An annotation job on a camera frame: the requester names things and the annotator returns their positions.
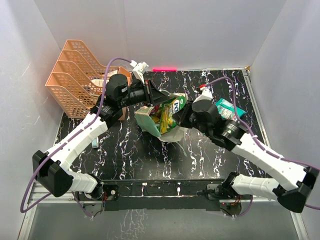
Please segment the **green Fox's candy bag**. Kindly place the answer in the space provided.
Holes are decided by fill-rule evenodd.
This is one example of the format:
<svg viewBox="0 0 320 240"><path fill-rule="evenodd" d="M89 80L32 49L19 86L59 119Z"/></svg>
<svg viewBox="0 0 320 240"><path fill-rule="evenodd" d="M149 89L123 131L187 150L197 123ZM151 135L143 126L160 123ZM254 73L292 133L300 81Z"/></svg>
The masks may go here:
<svg viewBox="0 0 320 240"><path fill-rule="evenodd" d="M178 96L163 103L162 114L159 122L159 133L161 135L170 132L177 126L177 123L173 119L173 114L181 110L186 104L187 98L185 96Z"/></svg>

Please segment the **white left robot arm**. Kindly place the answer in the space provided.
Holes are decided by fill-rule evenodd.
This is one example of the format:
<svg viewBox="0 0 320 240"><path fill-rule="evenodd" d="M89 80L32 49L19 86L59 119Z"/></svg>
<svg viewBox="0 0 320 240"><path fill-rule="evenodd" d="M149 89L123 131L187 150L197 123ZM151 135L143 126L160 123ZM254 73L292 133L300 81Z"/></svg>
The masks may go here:
<svg viewBox="0 0 320 240"><path fill-rule="evenodd" d="M140 103L156 106L169 98L169 94L158 90L150 80L135 79L128 84L123 74L112 75L83 121L57 145L46 152L38 150L34 153L35 180L57 198L75 191L86 193L93 200L99 199L104 188L98 179L87 173L71 172L73 161L120 119L123 108Z"/></svg>

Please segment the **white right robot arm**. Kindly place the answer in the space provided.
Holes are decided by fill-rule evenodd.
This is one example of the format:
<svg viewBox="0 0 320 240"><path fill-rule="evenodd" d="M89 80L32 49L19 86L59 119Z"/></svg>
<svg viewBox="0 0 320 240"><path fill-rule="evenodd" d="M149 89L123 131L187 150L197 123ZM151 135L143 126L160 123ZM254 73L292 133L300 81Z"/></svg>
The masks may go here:
<svg viewBox="0 0 320 240"><path fill-rule="evenodd" d="M223 119L210 100L188 101L172 117L180 127L197 129L216 146L249 160L270 176L259 178L231 173L221 185L226 197L264 197L278 201L295 213L301 213L306 207L320 173L318 169L285 160L257 137L251 136L243 124Z"/></svg>

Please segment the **teal Fox's candy bag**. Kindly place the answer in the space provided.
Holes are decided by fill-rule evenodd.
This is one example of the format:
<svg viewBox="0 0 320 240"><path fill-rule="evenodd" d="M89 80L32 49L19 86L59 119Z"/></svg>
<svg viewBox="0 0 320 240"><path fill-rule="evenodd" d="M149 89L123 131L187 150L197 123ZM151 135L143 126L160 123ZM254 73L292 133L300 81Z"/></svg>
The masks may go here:
<svg viewBox="0 0 320 240"><path fill-rule="evenodd" d="M220 98L215 103L215 106L217 107L218 113L221 115L223 119L237 121L238 119L236 117L236 112L240 118L247 113L239 107L236 107L235 111L233 104L224 98Z"/></svg>

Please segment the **green paper gift bag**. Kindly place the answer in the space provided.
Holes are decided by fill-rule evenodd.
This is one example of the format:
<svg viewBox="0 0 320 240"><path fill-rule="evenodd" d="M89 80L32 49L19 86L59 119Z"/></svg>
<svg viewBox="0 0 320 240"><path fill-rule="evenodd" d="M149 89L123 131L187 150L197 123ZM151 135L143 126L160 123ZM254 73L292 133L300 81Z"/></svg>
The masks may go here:
<svg viewBox="0 0 320 240"><path fill-rule="evenodd" d="M188 96L185 93L169 93L161 90L161 93L167 93L169 100L156 106L144 106L134 112L138 126L143 132L148 132L164 143L177 143L184 155L186 151L179 143L187 132L187 129L178 126L173 119L173 114L181 110L187 103Z"/></svg>

